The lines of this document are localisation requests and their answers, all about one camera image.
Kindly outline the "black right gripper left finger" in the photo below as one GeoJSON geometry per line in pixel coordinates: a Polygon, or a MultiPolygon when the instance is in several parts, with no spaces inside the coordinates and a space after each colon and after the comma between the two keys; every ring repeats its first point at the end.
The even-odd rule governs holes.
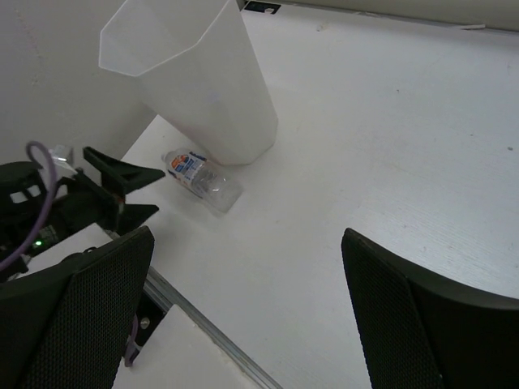
{"type": "Polygon", "coordinates": [[[111,388],[148,273],[146,226],[1,285],[3,388],[111,388]]]}

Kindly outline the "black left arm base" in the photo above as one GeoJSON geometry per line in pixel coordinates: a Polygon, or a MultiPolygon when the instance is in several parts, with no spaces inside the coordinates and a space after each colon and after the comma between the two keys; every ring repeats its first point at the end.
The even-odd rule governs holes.
{"type": "Polygon", "coordinates": [[[125,367],[133,365],[143,346],[145,346],[153,332],[157,329],[165,314],[166,310],[163,310],[146,292],[142,293],[123,354],[125,367]]]}

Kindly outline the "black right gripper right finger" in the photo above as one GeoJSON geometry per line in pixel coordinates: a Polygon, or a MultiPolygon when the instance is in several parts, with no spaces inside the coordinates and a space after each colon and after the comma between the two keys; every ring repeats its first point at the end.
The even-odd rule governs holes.
{"type": "Polygon", "coordinates": [[[347,229],[345,278],[374,388],[516,388],[518,300],[456,282],[347,229]]]}

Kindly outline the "orange blue label bottle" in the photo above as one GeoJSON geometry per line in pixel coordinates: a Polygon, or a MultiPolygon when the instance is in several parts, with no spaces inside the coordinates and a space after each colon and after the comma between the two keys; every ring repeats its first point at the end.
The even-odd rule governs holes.
{"type": "Polygon", "coordinates": [[[166,152],[161,159],[179,184],[221,213],[228,212],[243,193],[237,180],[190,149],[166,152]]]}

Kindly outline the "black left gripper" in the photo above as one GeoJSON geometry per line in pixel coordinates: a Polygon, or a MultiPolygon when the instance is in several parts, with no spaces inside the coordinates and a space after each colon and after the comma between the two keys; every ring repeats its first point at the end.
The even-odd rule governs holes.
{"type": "Polygon", "coordinates": [[[129,233],[159,211],[157,205],[125,204],[122,195],[165,177],[160,169],[140,167],[92,147],[84,159],[101,173],[96,184],[82,169],[46,186],[35,162],[1,166],[1,278],[28,271],[37,255],[91,224],[114,233],[129,233]]]}

